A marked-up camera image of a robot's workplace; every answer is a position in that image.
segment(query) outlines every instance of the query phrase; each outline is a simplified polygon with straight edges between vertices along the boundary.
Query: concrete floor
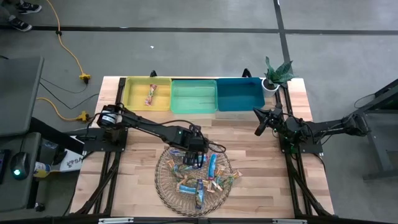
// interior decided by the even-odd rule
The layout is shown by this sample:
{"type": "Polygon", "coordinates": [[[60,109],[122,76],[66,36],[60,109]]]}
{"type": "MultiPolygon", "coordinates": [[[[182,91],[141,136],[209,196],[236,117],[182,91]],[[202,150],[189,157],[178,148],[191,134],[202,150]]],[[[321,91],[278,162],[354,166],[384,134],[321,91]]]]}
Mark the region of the concrete floor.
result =
{"type": "MultiPolygon", "coordinates": [[[[21,18],[32,25],[54,26],[55,18],[47,3],[35,2],[43,5],[43,11],[21,18]]],[[[278,28],[273,0],[52,2],[65,26],[278,28]]],[[[398,29],[395,0],[279,2],[286,29],[398,29]]],[[[78,95],[48,85],[70,106],[99,92],[105,75],[146,76],[156,70],[164,76],[238,77],[248,68],[254,76],[261,77],[266,55],[273,64],[284,59],[279,34],[70,31],[62,37],[80,59],[85,72],[93,77],[88,89],[78,95]]],[[[398,77],[396,35],[287,35],[286,39],[294,73],[305,79],[314,121],[343,117],[354,110],[353,103],[358,98],[398,77]]],[[[84,88],[74,59],[59,46],[54,31],[25,34],[0,30],[0,55],[10,58],[41,55],[45,58],[44,78],[69,90],[84,88]]],[[[53,99],[41,88],[38,96],[53,99]]],[[[74,117],[81,110],[93,114],[96,98],[74,110],[56,104],[61,114],[74,117]]],[[[84,127],[80,123],[63,122],[46,102],[36,103],[34,116],[61,131],[84,127]]],[[[333,136],[324,145],[324,151],[331,199],[338,216],[397,222],[398,179],[362,180],[362,175],[377,171],[374,151],[366,138],[333,136]]],[[[63,213],[76,176],[51,181],[48,188],[56,189],[59,194],[45,196],[51,209],[42,216],[63,213]]]]}

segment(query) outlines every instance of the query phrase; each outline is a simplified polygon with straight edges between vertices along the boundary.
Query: shoe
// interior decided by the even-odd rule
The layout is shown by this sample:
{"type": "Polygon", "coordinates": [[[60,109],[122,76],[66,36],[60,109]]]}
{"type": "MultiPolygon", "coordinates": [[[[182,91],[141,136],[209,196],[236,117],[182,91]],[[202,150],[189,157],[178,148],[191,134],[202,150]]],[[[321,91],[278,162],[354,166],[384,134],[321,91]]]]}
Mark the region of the shoe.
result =
{"type": "Polygon", "coordinates": [[[40,12],[40,10],[42,10],[42,6],[24,2],[23,4],[17,5],[17,10],[19,14],[30,14],[40,12]]]}
{"type": "Polygon", "coordinates": [[[32,29],[32,25],[27,24],[26,22],[23,22],[22,20],[14,17],[13,19],[11,19],[10,21],[8,21],[8,23],[10,23],[10,25],[17,29],[20,30],[22,32],[27,32],[30,31],[32,29]]]}

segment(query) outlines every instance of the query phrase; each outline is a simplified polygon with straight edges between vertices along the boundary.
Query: plastic tray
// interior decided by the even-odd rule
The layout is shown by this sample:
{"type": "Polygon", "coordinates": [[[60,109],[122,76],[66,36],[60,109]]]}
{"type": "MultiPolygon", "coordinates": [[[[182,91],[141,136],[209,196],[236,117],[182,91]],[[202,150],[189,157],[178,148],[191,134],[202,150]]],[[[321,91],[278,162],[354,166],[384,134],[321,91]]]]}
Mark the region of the plastic tray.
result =
{"type": "Polygon", "coordinates": [[[124,87],[123,104],[131,111],[167,111],[170,109],[171,78],[127,77],[124,87]],[[149,85],[157,85],[152,105],[147,106],[145,99],[149,94],[149,85]]]}
{"type": "Polygon", "coordinates": [[[217,79],[220,111],[251,111],[265,105],[260,78],[217,79]]]}
{"type": "Polygon", "coordinates": [[[217,110],[215,80],[176,80],[172,82],[173,113],[214,113],[217,110]]]}

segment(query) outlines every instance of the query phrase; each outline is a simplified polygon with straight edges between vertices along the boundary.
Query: wooden table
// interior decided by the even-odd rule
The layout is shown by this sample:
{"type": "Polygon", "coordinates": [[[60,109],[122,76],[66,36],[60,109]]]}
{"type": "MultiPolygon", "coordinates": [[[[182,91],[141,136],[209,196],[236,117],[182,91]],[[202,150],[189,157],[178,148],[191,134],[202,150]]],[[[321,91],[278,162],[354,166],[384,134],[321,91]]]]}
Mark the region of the wooden table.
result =
{"type": "MultiPolygon", "coordinates": [[[[96,113],[104,105],[114,104],[120,77],[104,77],[96,113]]],[[[289,82],[294,115],[311,121],[310,105],[304,81],[289,82]]],[[[273,108],[275,98],[266,98],[265,108],[273,108]]],[[[252,111],[219,112],[215,114],[173,114],[171,111],[137,111],[140,116],[156,122],[187,119],[202,126],[203,134],[226,146],[233,169],[243,176],[236,180],[228,199],[208,217],[231,218],[290,218],[294,217],[287,178],[286,161],[279,149],[279,140],[266,129],[262,136],[254,135],[259,122],[252,111]]],[[[185,123],[173,123],[188,127],[185,123]]],[[[165,144],[157,137],[130,129],[126,151],[122,154],[114,193],[113,217],[178,217],[160,200],[154,185],[154,172],[165,144]]],[[[76,185],[71,212],[77,211],[89,199],[98,185],[104,153],[96,152],[83,161],[76,185]]],[[[325,171],[319,159],[303,154],[303,164],[309,189],[333,213],[325,171]]],[[[298,188],[300,208],[303,197],[298,188]]]]}

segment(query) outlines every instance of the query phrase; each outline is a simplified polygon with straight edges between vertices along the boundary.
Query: wicker basket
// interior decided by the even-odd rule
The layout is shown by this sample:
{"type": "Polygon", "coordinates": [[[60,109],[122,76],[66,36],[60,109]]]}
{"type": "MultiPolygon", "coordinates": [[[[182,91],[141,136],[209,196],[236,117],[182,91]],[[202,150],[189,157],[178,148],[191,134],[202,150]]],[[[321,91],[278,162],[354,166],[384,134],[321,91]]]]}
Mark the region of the wicker basket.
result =
{"type": "MultiPolygon", "coordinates": [[[[162,199],[163,203],[165,203],[165,205],[174,212],[188,217],[197,217],[216,210],[228,197],[229,192],[231,191],[231,184],[226,184],[222,192],[215,190],[215,193],[211,193],[205,190],[205,201],[203,208],[201,210],[196,209],[195,195],[180,193],[177,190],[178,180],[170,170],[167,161],[172,159],[174,160],[174,163],[182,164],[182,157],[171,155],[170,150],[172,149],[174,148],[170,147],[166,149],[160,156],[160,159],[156,165],[155,186],[160,199],[162,199]]],[[[210,158],[214,153],[215,152],[209,151],[207,154],[208,158],[210,158]]],[[[216,165],[218,164],[227,167],[223,173],[223,176],[226,177],[232,174],[231,164],[229,163],[226,154],[217,153],[216,165]]],[[[201,169],[186,170],[182,171],[181,174],[186,174],[193,179],[207,180],[208,165],[209,159],[203,163],[203,167],[201,169]]]]}

